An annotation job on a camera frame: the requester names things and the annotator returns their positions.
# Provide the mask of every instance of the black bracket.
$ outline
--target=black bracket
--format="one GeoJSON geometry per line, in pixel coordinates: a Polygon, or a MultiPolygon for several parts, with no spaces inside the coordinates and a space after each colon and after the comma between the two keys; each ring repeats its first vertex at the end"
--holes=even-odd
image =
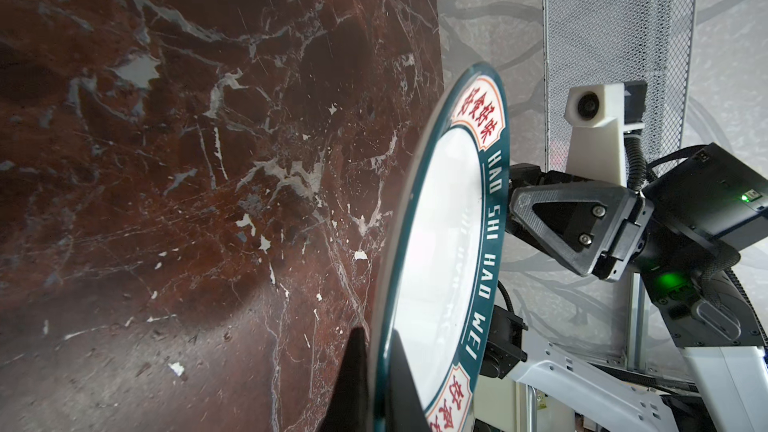
{"type": "Polygon", "coordinates": [[[509,232],[582,277],[619,280],[638,250],[653,203],[625,187],[562,172],[538,169],[533,180],[537,169],[510,169],[509,232]]]}
{"type": "Polygon", "coordinates": [[[494,305],[480,375],[504,378],[518,362],[528,360],[528,354],[520,349],[522,332],[527,330],[528,326],[523,319],[494,305]]]}

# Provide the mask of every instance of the red marble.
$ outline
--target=red marble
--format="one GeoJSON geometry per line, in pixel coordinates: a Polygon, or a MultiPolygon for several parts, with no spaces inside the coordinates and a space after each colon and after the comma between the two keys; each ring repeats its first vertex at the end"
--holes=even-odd
{"type": "Polygon", "coordinates": [[[0,17],[0,428],[314,430],[442,91],[436,0],[0,17]]]}

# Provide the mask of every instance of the wire mesh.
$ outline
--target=wire mesh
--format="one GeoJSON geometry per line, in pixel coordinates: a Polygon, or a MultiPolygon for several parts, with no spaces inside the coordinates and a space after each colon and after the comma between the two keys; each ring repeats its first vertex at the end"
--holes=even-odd
{"type": "Polygon", "coordinates": [[[646,158],[680,148],[694,6],[695,0],[544,0],[548,170],[565,170],[571,126],[564,112],[574,86],[645,80],[646,158]]]}

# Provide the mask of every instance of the white plastic part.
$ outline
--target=white plastic part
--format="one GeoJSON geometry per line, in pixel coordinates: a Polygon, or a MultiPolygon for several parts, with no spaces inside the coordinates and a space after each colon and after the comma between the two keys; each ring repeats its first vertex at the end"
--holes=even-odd
{"type": "Polygon", "coordinates": [[[535,331],[523,331],[528,360],[507,378],[531,385],[609,430],[677,432],[661,397],[635,388],[561,350],[535,331]]]}
{"type": "Polygon", "coordinates": [[[680,349],[719,432],[768,427],[768,370],[758,347],[680,349]]]}
{"type": "Polygon", "coordinates": [[[643,124],[624,124],[624,84],[573,87],[565,119],[573,127],[566,173],[626,186],[624,132],[642,129],[643,124]],[[585,120],[578,113],[578,103],[590,92],[598,96],[600,107],[594,118],[585,120]]]}

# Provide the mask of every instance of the plate rim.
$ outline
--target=plate rim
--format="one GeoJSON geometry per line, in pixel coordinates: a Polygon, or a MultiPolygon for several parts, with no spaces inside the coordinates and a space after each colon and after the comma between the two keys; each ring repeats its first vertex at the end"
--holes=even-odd
{"type": "MultiPolygon", "coordinates": [[[[418,206],[418,198],[421,194],[426,172],[431,162],[432,154],[435,151],[437,141],[453,127],[464,128],[470,136],[472,136],[475,142],[475,150],[480,155],[489,155],[488,149],[481,149],[481,145],[478,143],[476,137],[472,134],[468,128],[462,124],[452,123],[452,113],[456,107],[458,100],[463,93],[476,79],[480,76],[489,77],[495,88],[499,92],[499,98],[502,102],[502,114],[504,117],[504,127],[500,134],[498,142],[502,143],[500,148],[502,152],[502,178],[508,177],[509,166],[509,120],[508,120],[508,108],[506,95],[504,93],[504,85],[498,72],[486,62],[478,62],[466,69],[466,71],[460,75],[460,77],[454,82],[449,93],[443,93],[440,101],[435,107],[434,111],[430,115],[429,120],[424,128],[424,133],[418,141],[416,150],[413,153],[411,163],[408,166],[408,173],[406,175],[406,181],[403,184],[403,193],[400,197],[396,213],[393,217],[393,222],[390,225],[388,245],[386,247],[386,253],[382,261],[382,266],[379,269],[379,277],[377,279],[377,289],[374,301],[374,307],[372,311],[372,321],[370,327],[370,349],[369,349],[369,367],[368,367],[368,389],[369,389],[369,416],[372,420],[371,426],[377,429],[383,425],[382,420],[384,418],[384,404],[382,391],[386,389],[386,367],[389,363],[389,349],[390,341],[392,337],[392,330],[394,328],[394,305],[396,303],[398,288],[400,283],[400,273],[402,272],[402,264],[405,258],[407,250],[407,240],[410,236],[411,224],[413,217],[416,213],[418,206]],[[384,363],[383,369],[379,370],[379,365],[384,363]]],[[[508,188],[503,187],[504,201],[506,202],[508,188]]],[[[490,196],[485,189],[483,190],[483,207],[485,207],[485,199],[490,196]]],[[[482,224],[485,224],[485,210],[482,216],[484,217],[482,224]]],[[[506,214],[501,214],[501,225],[504,225],[506,214]]],[[[498,243],[498,248],[501,249],[504,239],[504,228],[500,229],[500,235],[502,240],[498,243]]],[[[483,240],[480,241],[479,248],[482,251],[483,240]]],[[[480,263],[480,252],[478,253],[478,265],[480,263]]],[[[494,267],[495,280],[498,280],[498,265],[494,267]]],[[[475,272],[474,284],[477,283],[477,279],[480,273],[480,267],[475,272]]],[[[494,287],[491,292],[491,301],[495,296],[495,281],[494,287]]],[[[467,309],[466,316],[464,318],[465,325],[462,326],[466,330],[467,317],[472,310],[472,304],[474,300],[470,301],[470,305],[467,309]]],[[[485,348],[485,342],[487,339],[487,331],[483,335],[482,349],[485,348]]],[[[446,375],[450,374],[451,368],[448,368],[446,375]]],[[[431,398],[427,410],[429,410],[437,396],[439,395],[439,389],[436,392],[436,396],[431,398]]]]}

